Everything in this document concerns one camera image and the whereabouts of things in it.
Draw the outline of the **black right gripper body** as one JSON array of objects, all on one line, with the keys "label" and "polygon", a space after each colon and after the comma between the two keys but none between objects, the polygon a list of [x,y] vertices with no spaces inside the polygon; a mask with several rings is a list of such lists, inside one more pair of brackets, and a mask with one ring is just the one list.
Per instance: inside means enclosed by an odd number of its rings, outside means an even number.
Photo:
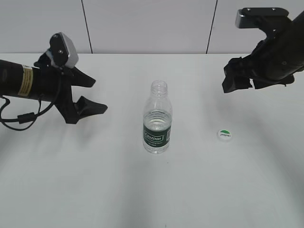
[{"label": "black right gripper body", "polygon": [[225,75],[249,78],[253,88],[253,78],[256,76],[273,80],[286,79],[292,84],[295,81],[294,74],[303,70],[303,33],[284,33],[260,42],[250,55],[232,58],[224,67]]}]

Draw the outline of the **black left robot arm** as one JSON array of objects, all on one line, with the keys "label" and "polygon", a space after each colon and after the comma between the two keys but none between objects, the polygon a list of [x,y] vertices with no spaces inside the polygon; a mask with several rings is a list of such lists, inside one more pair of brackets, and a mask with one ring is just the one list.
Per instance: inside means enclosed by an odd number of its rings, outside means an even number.
[{"label": "black left robot arm", "polygon": [[104,114],[107,105],[83,96],[72,98],[72,87],[92,87],[95,79],[76,67],[53,66],[43,54],[33,67],[2,60],[0,62],[0,94],[24,99],[47,101],[55,106],[68,124],[97,114]]}]

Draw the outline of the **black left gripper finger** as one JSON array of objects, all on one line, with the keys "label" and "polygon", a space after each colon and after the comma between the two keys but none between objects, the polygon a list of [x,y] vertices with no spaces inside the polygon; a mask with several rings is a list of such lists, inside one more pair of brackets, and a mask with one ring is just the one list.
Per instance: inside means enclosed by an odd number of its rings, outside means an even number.
[{"label": "black left gripper finger", "polygon": [[76,110],[76,121],[90,117],[93,115],[104,114],[108,109],[105,104],[93,102],[84,96],[81,96],[77,102],[74,103]]},{"label": "black left gripper finger", "polygon": [[80,71],[78,68],[74,67],[71,69],[71,85],[79,87],[92,87],[96,80],[87,74]]}]

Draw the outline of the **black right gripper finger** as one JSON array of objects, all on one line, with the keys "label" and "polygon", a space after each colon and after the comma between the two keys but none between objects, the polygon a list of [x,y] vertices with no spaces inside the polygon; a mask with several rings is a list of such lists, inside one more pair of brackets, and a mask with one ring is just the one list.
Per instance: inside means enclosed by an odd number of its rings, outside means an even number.
[{"label": "black right gripper finger", "polygon": [[252,88],[249,78],[236,76],[234,74],[226,74],[222,83],[224,93],[231,93],[236,90]]},{"label": "black right gripper finger", "polygon": [[289,81],[286,79],[273,80],[273,79],[267,79],[267,78],[262,78],[262,77],[256,76],[253,78],[253,83],[254,83],[255,89],[262,89],[262,88],[266,88],[266,87],[274,86],[274,85],[286,86],[287,84],[289,84]]}]

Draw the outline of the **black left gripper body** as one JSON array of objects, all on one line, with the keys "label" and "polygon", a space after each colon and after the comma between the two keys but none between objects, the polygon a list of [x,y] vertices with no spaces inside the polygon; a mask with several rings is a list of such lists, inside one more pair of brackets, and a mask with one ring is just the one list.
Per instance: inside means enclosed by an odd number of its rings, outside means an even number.
[{"label": "black left gripper body", "polygon": [[56,65],[49,53],[42,54],[34,66],[40,70],[40,75],[34,77],[33,93],[39,102],[49,101],[50,104],[34,114],[33,119],[44,115],[53,106],[60,112],[65,122],[76,124],[78,110],[72,98],[72,86],[76,84],[77,68],[66,65]]}]

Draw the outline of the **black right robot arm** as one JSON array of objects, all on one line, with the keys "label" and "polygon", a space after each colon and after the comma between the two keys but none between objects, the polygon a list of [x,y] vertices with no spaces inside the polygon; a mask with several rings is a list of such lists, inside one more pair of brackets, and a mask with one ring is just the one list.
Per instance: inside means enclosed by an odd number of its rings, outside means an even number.
[{"label": "black right robot arm", "polygon": [[224,67],[224,93],[242,89],[262,89],[289,85],[294,74],[304,69],[304,14],[290,20],[283,8],[242,8],[237,11],[236,27],[259,29],[266,38],[250,55],[232,58]]}]

